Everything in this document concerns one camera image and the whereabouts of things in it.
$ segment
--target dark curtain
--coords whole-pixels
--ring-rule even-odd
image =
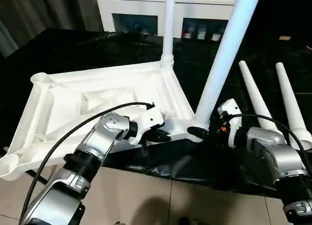
[[[47,28],[103,30],[97,0],[0,0],[0,21],[18,46]]]
[[[4,62],[4,56],[2,55],[2,53],[0,53],[0,65],[1,65],[2,62]]]

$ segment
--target black table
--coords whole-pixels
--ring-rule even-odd
[[[174,71],[194,111],[217,49],[217,42],[175,39]],[[11,142],[32,88],[29,78],[33,74],[158,61],[161,52],[162,37],[72,30],[44,31],[0,65],[3,72],[0,109],[5,124],[0,146],[8,146]],[[309,112],[312,56],[308,50],[292,50],[279,45],[250,47],[248,42],[242,43],[216,107],[234,98],[242,113],[254,113],[238,67],[240,60],[247,62],[273,118],[287,124],[275,70],[275,63],[283,62],[306,126],[312,130]],[[217,121],[215,110],[211,125],[216,125]],[[257,120],[245,118],[243,125],[258,126],[258,123]],[[142,149],[114,153],[110,154],[105,166],[219,190],[277,197],[263,162],[241,148],[231,150],[214,140],[162,143],[145,148],[144,154]]]

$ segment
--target white cylindrical pole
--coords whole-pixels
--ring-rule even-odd
[[[300,140],[304,149],[310,149],[312,148],[312,136],[311,133],[307,131],[306,125],[303,121],[296,97],[293,93],[293,89],[291,83],[289,82],[283,63],[279,62],[276,64],[276,71],[282,91],[289,127]],[[290,137],[290,142],[294,149],[299,149],[299,146],[292,137]]]
[[[165,10],[165,34],[161,55],[161,67],[173,65],[174,56],[172,54],[175,19],[175,0],[166,0]]]
[[[247,64],[244,61],[240,61],[239,62],[239,68],[240,68],[240,71],[242,72],[242,75],[243,75],[243,78],[245,81],[245,85],[247,87],[248,94],[250,96],[250,100],[252,101],[255,113],[263,115],[263,116],[267,116],[269,118],[272,118],[267,106],[264,103],[264,100],[262,99],[262,96],[259,92],[259,89],[254,82],[254,79],[253,79],[253,77],[249,71]],[[276,132],[282,134],[277,129],[276,125],[273,122],[271,122],[269,120],[265,120],[265,119],[258,119],[258,121],[259,121],[260,126],[262,128],[264,128],[266,130],[276,131]]]
[[[209,127],[209,119],[220,95],[223,84],[243,40],[258,0],[236,0],[231,18],[215,56],[204,91],[201,95],[193,124]]]

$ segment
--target tiled floor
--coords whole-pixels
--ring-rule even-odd
[[[0,180],[0,225],[17,225],[32,178]],[[221,192],[132,172],[102,168],[83,201],[82,225],[176,225],[180,217],[205,225],[288,225],[277,199]]]

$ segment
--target silver robot arm segment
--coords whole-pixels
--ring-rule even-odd
[[[115,140],[137,144],[153,126],[164,123],[161,112],[153,107],[133,121],[117,113],[100,117],[73,154],[29,205],[23,225],[78,225],[85,207],[81,200],[91,181],[112,149]]]
[[[239,109],[236,107],[234,99],[230,99],[221,105],[218,112],[221,117],[237,114]],[[232,119],[229,125],[229,147],[243,147],[267,163],[288,221],[295,225],[312,224],[312,183],[298,152],[287,145],[278,132],[257,127],[243,128],[240,120]]]

